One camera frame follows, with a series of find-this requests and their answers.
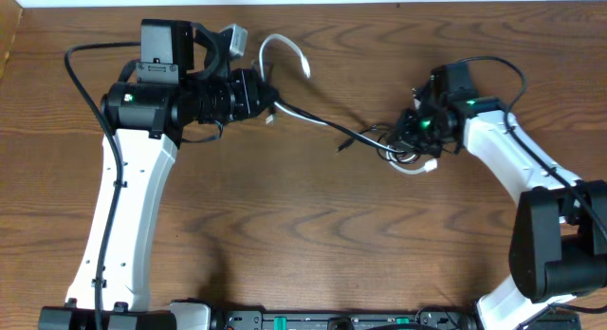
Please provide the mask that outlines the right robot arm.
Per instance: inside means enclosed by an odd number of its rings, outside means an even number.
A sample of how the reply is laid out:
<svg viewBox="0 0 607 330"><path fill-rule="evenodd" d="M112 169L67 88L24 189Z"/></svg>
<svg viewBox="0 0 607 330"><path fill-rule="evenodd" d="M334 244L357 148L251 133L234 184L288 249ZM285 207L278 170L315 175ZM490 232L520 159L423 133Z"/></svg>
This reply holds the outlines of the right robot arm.
<svg viewBox="0 0 607 330"><path fill-rule="evenodd" d="M387 140L390 164L412 174L421 156L427 173L448 145L483 162L517 211L508 277L481 297L463 329L525 329L555 309L606 285L606 183L564 169L526 134L512 107L483 97L469 59L433 69L414 91Z"/></svg>

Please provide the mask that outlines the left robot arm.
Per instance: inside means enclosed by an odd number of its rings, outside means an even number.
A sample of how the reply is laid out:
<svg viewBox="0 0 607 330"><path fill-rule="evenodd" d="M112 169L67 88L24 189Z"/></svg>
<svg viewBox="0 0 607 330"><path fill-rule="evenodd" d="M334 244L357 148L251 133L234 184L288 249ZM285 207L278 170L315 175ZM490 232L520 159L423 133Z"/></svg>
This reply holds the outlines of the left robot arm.
<svg viewBox="0 0 607 330"><path fill-rule="evenodd" d="M41 310L42 329L218 329L207 304L150 306L150 261L159 204L184 128L223 128L269 104L258 73L231 69L248 34L198 23L145 19L140 55L91 110L103 130L103 173L79 270L61 306Z"/></svg>

